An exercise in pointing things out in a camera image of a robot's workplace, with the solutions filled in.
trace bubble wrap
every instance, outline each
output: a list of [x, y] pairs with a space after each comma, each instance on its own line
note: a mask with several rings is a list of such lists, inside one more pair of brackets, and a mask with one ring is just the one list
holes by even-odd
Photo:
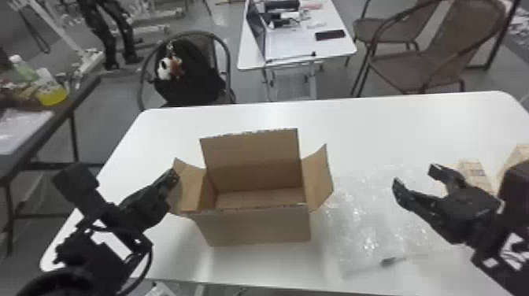
[[442, 184], [430, 179], [427, 169], [384, 165], [333, 178], [335, 191], [321, 208], [323, 233], [342, 273], [450, 247], [415, 213], [401, 208], [391, 191], [398, 177], [409, 189], [443, 196]]

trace laptop screen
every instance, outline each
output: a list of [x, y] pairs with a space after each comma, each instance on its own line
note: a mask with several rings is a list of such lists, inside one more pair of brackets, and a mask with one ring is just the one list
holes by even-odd
[[250, 26], [253, 37], [257, 41], [257, 46], [266, 59], [265, 41], [266, 41], [266, 25], [257, 10], [257, 6], [253, 0], [248, 1], [248, 10], [246, 11], [246, 21]]

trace bag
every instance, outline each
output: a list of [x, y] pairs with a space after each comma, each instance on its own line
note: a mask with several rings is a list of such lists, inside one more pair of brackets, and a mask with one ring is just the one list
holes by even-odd
[[[209, 65], [200, 48], [189, 40], [171, 41], [171, 46], [159, 49], [154, 64], [154, 89], [160, 94], [167, 107], [208, 105], [218, 99], [226, 84], [218, 71]], [[183, 75], [178, 79], [161, 80], [157, 73], [158, 64], [165, 57], [175, 56], [182, 60]]]

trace white desk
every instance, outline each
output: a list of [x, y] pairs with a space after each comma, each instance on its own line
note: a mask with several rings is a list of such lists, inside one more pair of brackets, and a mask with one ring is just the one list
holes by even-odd
[[[314, 63], [334, 57], [348, 57], [357, 52], [357, 47], [354, 45], [349, 31], [344, 25], [342, 18], [338, 14], [338, 10], [336, 10], [335, 4], [332, 2], [332, 0], [317, 0], [317, 2], [323, 4], [322, 8], [310, 10], [312, 19], [302, 21], [301, 27], [296, 32], [292, 32], [292, 35], [298, 35], [300, 32], [302, 32], [308, 36], [308, 39], [300, 40], [299, 38], [285, 38], [284, 40], [285, 44], [292, 48], [302, 46], [307, 49], [308, 53], [315, 51], [316, 57], [297, 57], [293, 59], [265, 63], [265, 59], [263, 58], [263, 55], [257, 46], [257, 42], [253, 37], [250, 26], [248, 25], [248, 22], [246, 22], [246, 10], [248, 8], [248, 1], [246, 1], [242, 18], [241, 42], [239, 45], [239, 59], [237, 61], [237, 68], [240, 71], [261, 70], [264, 81], [267, 85], [269, 100], [275, 100], [277, 91], [273, 87], [275, 75], [273, 72], [267, 73], [267, 70], [272, 71], [273, 69], [284, 68], [286, 66], [300, 67], [304, 65], [306, 67], [308, 65], [310, 71], [309, 82], [311, 98], [316, 99], [316, 77]], [[326, 25], [320, 28], [307, 28], [308, 24], [315, 23], [326, 23]], [[316, 41], [316, 38], [314, 37], [314, 33], [318, 31], [338, 29], [341, 29], [346, 33], [345, 38]]]
[[[424, 168], [417, 175], [424, 178], [431, 162], [472, 157], [493, 179], [515, 145], [529, 142], [527, 126], [529, 115], [519, 103], [496, 91], [148, 110], [99, 173], [99, 191], [119, 203], [156, 179], [176, 155], [204, 165], [199, 138], [268, 128], [298, 128], [302, 156], [327, 143], [334, 177], [361, 178], [363, 171], [400, 164]], [[394, 210], [388, 216], [402, 211], [390, 195]], [[366, 294], [507, 295], [470, 263], [472, 252], [464, 247], [345, 276], [318, 232], [320, 215], [312, 214], [311, 242], [210, 248], [192, 221], [168, 214], [146, 232], [154, 243], [147, 279]], [[42, 270], [55, 268], [54, 248], [79, 219], [78, 211], [68, 218], [43, 255]]]

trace cardboard box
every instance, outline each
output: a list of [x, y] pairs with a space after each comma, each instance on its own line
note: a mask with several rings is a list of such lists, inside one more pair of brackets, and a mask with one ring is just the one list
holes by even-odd
[[457, 171], [464, 176], [465, 180], [470, 185], [481, 188], [488, 194], [495, 195], [492, 184], [490, 183], [489, 178], [486, 176], [481, 162], [477, 160], [460, 161], [457, 165]]
[[205, 168], [174, 161], [181, 186], [169, 195], [171, 213], [192, 219], [210, 246], [310, 240], [309, 213], [333, 191], [326, 146], [301, 159], [296, 129], [200, 144]]

